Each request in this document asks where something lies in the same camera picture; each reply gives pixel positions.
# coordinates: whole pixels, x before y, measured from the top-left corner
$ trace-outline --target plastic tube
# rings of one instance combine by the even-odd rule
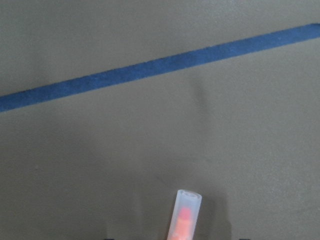
[[[167,240],[192,240],[198,219],[202,196],[178,190]]]

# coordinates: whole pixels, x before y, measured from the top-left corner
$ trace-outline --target blue tape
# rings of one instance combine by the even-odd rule
[[[318,23],[188,51],[1,96],[0,112],[315,38]]]

